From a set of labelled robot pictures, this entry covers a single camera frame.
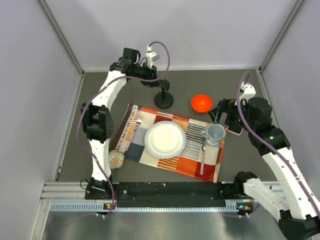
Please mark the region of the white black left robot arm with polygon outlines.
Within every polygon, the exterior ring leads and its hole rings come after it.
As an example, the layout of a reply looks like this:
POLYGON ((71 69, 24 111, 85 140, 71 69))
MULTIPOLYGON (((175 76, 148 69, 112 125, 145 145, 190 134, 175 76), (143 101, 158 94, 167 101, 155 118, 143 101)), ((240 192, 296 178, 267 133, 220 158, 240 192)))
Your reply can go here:
POLYGON ((88 152, 92 156, 92 174, 85 188, 87 200, 114 200, 115 190, 111 182, 109 142, 114 131, 110 109, 121 89, 129 80, 138 80, 146 87, 160 87, 160 98, 164 98, 170 83, 163 76, 157 76, 155 61, 159 54, 148 45, 141 57, 138 50, 124 48, 122 57, 114 62, 107 73, 105 82, 80 109, 77 130, 83 130, 89 141, 88 152))

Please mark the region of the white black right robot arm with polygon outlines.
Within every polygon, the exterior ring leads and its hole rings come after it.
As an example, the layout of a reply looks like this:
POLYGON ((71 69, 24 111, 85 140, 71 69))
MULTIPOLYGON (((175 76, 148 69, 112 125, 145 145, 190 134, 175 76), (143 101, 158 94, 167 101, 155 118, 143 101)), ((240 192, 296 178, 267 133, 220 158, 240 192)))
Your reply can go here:
POLYGON ((214 123, 225 113, 229 131, 247 131, 250 143, 268 164, 285 195, 281 198, 252 172, 239 172, 233 192, 239 198, 249 196, 268 211, 288 240, 304 240, 320 232, 320 202, 308 187, 295 161, 285 133, 272 124, 272 107, 262 97, 241 100, 222 98, 208 112, 214 123))

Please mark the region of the black phone pink case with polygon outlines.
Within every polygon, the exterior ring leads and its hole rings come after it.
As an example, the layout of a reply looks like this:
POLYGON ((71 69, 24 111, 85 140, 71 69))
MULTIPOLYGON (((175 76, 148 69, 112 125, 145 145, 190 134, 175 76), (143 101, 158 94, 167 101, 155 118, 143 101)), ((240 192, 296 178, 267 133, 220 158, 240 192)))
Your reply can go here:
POLYGON ((240 136, 243 132, 243 128, 242 127, 239 127, 239 126, 236 126, 236 125, 229 125, 227 127, 227 131, 231 134, 234 134, 236 136, 240 136))

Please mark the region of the black phone stand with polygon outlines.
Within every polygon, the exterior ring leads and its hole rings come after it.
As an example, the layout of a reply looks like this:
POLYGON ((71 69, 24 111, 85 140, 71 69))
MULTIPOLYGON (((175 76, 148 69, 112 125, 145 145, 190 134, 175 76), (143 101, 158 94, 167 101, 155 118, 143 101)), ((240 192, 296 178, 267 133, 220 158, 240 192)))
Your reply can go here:
POLYGON ((168 92, 168 90, 162 90, 157 93, 154 97, 154 104, 160 109, 168 109, 174 103, 173 96, 168 92))

